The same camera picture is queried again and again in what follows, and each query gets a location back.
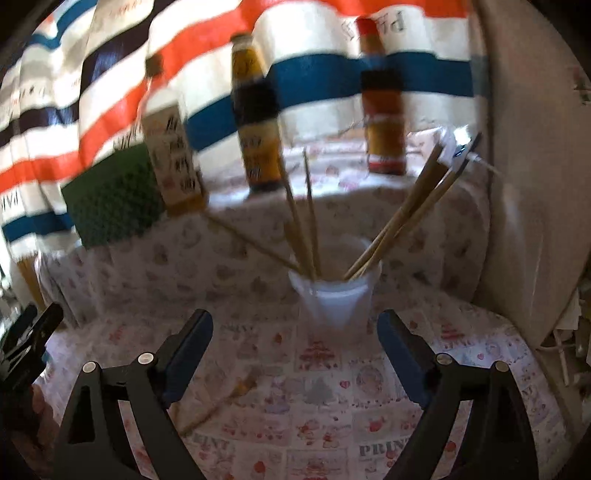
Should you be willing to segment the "wooden spoon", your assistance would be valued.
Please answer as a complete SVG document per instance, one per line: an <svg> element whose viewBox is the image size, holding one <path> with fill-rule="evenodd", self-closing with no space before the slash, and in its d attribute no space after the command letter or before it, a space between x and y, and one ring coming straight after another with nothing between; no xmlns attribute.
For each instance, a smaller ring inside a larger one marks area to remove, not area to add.
<svg viewBox="0 0 591 480"><path fill-rule="evenodd" d="M224 406L229 405L233 401L238 400L239 398L242 398L243 396L249 394L250 391L256 388L256 384L257 381L259 381L260 375L262 375L262 373L260 373L259 368L252 368L252 370L249 371L249 374L247 374L245 378L238 379L238 381L236 381L235 387L233 387L233 389L230 393L228 393L228 395L225 395L221 399L217 400L214 404L211 405L211 407L208 408L208 410L204 414L197 416L190 423L182 427L179 430L179 435L181 437L187 437L195 429L204 425L215 415L221 413L221 409Z"/></svg>

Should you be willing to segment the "green checkered box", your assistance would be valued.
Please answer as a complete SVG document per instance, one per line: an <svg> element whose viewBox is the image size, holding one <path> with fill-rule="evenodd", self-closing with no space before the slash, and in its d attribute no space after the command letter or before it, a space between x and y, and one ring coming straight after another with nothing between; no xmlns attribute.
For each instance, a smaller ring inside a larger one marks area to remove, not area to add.
<svg viewBox="0 0 591 480"><path fill-rule="evenodd" d="M114 151L63 186L61 194L86 248L141 235L164 212L143 143Z"/></svg>

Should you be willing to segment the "translucent plastic cup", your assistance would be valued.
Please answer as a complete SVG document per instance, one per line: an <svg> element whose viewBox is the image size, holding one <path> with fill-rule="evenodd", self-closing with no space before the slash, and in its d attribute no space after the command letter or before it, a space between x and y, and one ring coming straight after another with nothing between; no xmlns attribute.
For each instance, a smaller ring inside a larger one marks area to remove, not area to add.
<svg viewBox="0 0 591 480"><path fill-rule="evenodd" d="M382 267L346 280L346 271L370 246L370 240L352 235L321 240L322 279L311 281L294 271L290 285L301 303L301 320L308 330L331 341L353 343L367 333L374 288Z"/></svg>

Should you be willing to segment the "floral tablecloth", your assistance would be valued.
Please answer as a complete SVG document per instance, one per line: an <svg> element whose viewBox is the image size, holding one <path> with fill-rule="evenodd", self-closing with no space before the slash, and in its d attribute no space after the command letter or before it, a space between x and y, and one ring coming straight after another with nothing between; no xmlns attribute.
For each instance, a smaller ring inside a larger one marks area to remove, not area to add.
<svg viewBox="0 0 591 480"><path fill-rule="evenodd" d="M520 388L542 478L572 442L549 382L518 330L474 306L489 237L489 175L470 165L432 213L384 258L367 333L339 343L308 330L287 269L197 215L138 237L41 255L44 292L65 311L49 343L44 392L57 413L82 364L124 364L156 349L198 308L214 332L179 407L180 429L259 368L256 388L184 437L211 479L376 479L398 459L421 409L376 335L378 315L458 362L502 361Z"/></svg>

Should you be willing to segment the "chopstick in cup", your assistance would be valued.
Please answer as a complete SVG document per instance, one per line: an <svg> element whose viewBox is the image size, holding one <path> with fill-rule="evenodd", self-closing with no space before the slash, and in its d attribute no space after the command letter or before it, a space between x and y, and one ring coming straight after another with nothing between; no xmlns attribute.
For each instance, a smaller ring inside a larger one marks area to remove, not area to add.
<svg viewBox="0 0 591 480"><path fill-rule="evenodd" d="M380 263L401 238L407 233L410 233L451 189L464 173L467 164L468 161L464 161L457 171L449 172L429 193L426 200L401 224L400 227L398 227L394 233L387 233L372 256L370 256L366 262L363 262L362 266L356 269L355 273L353 273L352 279L359 278Z"/></svg>
<svg viewBox="0 0 591 480"><path fill-rule="evenodd" d="M386 254L388 248L397 238L401 228L410 220L411 216L420 208L430 193L436 188L449 167L439 161L444 150L441 142L438 142L422 169L415 184L412 186L402 206L397 210L370 246L356 260L344 276L345 281L353 280L373 268Z"/></svg>

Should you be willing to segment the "wooden utensil in cup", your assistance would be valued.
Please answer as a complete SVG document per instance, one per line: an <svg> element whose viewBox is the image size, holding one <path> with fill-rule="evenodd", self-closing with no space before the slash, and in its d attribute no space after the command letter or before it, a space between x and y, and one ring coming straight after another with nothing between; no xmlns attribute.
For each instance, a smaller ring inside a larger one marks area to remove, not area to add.
<svg viewBox="0 0 591 480"><path fill-rule="evenodd" d="M201 216L204 217L209 223L216 225L217 227L228 232L228 234L231 234L231 236L249 245L253 249L256 249L256 251L258 251L260 254L263 254L264 256L273 259L273 261L280 263L280 265L283 265L283 267L286 267L288 270L297 273L301 272L301 269L297 266L297 264L294 264L294 262L291 262L289 259L284 258L280 254L277 254L272 249L263 246L263 244L257 241L256 239L238 230L238 228L233 227L231 224L222 220L221 218L212 215L211 212L202 211Z"/></svg>

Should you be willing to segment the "clear cooking wine bottle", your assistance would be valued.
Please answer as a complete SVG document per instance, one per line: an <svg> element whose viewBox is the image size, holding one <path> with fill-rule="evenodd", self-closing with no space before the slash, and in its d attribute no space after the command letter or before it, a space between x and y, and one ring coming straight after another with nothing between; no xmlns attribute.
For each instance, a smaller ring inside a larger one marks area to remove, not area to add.
<svg viewBox="0 0 591 480"><path fill-rule="evenodd" d="M137 119L166 214L179 217L204 209L207 194L185 131L184 102L168 85L161 55L145 60L145 80Z"/></svg>

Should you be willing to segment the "striped curtain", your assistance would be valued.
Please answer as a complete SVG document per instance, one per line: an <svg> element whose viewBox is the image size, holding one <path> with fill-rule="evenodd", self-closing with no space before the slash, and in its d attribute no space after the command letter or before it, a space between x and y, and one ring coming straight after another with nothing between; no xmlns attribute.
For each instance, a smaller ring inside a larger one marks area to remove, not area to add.
<svg viewBox="0 0 591 480"><path fill-rule="evenodd" d="M66 1L1 73L1 231L12 257L75 241L62 186L119 144L160 54L205 173L238 153L232 35L252 34L283 136L329 136L362 118L368 66L356 20L376 20L403 79L409 125L473 124L487 59L465 1Z"/></svg>

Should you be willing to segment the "white power adapter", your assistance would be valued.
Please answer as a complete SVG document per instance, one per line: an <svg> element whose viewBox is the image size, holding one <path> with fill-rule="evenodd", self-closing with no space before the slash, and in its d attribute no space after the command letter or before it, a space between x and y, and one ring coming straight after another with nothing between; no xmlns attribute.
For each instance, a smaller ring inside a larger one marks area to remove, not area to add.
<svg viewBox="0 0 591 480"><path fill-rule="evenodd" d="M438 143L443 147L438 161L454 173L460 173L466 168L469 155L482 140L482 133L470 125L442 127L438 135Z"/></svg>

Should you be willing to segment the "dark soy sauce bottle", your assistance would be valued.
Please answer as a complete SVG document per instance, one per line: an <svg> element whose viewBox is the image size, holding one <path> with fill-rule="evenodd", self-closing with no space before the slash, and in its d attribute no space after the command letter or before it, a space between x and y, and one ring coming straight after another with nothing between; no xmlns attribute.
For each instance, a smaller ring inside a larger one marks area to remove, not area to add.
<svg viewBox="0 0 591 480"><path fill-rule="evenodd" d="M283 150L276 95L263 73L252 34L236 33L230 42L230 100L246 181L254 193L277 190L283 183L280 174Z"/></svg>

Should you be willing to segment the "white refrigerator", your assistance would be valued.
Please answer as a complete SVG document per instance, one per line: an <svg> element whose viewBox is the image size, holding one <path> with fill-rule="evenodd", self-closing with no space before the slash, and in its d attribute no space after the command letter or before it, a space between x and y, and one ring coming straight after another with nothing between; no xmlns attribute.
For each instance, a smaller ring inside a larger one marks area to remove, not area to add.
<svg viewBox="0 0 591 480"><path fill-rule="evenodd" d="M477 1L488 49L491 233L479 301L533 346L556 327L590 254L590 106L583 72L528 1Z"/></svg>

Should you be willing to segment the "red capped sauce bottle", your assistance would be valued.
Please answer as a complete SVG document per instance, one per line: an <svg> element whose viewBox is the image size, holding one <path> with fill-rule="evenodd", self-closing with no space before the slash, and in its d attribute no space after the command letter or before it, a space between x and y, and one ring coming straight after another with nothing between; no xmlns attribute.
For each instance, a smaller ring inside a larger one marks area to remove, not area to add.
<svg viewBox="0 0 591 480"><path fill-rule="evenodd" d="M370 172L403 176L407 170L402 79L388 58L377 23L356 18L362 54L361 98Z"/></svg>

